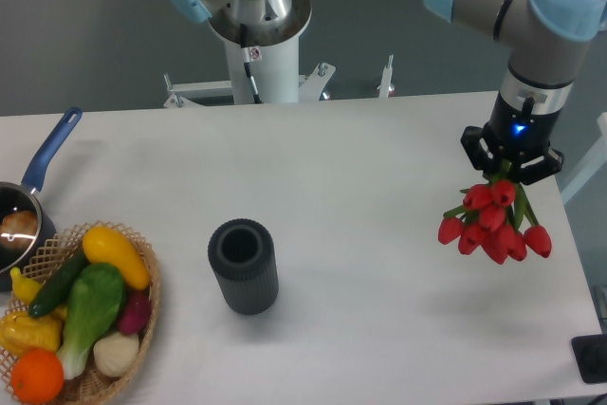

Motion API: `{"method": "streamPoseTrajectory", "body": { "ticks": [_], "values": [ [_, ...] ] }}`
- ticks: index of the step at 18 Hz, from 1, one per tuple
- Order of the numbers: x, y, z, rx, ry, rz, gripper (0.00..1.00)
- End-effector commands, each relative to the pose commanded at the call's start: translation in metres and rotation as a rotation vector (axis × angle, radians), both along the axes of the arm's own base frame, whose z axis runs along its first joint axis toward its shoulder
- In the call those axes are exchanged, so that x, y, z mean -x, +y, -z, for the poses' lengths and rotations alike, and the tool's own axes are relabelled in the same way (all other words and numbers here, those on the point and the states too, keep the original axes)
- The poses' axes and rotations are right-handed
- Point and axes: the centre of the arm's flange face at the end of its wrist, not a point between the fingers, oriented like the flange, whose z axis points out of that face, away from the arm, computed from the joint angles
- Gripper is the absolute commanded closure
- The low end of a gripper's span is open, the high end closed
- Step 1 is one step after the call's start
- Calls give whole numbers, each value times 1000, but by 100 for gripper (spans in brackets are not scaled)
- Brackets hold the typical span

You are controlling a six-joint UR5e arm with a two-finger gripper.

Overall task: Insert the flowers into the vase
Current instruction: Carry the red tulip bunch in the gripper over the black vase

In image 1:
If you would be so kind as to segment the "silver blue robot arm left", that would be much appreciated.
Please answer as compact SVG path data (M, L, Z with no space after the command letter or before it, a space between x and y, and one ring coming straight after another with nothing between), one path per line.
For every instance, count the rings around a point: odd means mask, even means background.
M334 74L318 64L299 73L299 35L310 0L170 0L190 21L207 23L225 45L236 103L317 101ZM548 15L555 0L423 0L448 21L479 29L510 50L489 121L467 128L462 145L474 168L529 185L560 171L550 135L574 74L564 65L572 42Z

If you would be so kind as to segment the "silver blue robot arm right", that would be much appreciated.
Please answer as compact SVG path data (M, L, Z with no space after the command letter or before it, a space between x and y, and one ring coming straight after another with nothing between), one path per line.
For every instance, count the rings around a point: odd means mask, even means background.
M531 185L558 173L563 155L550 136L598 34L606 0L423 0L450 22L510 50L489 120L461 144L484 178Z

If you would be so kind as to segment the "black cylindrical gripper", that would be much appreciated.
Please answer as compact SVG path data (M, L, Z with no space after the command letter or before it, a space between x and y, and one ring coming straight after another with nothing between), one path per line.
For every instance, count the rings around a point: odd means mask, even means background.
M472 167L485 176L497 175L502 159L526 162L514 180L532 185L559 173L564 155L550 146L550 136L560 112L537 114L532 98L520 107L497 95L489 121L483 126L467 126L460 142Z

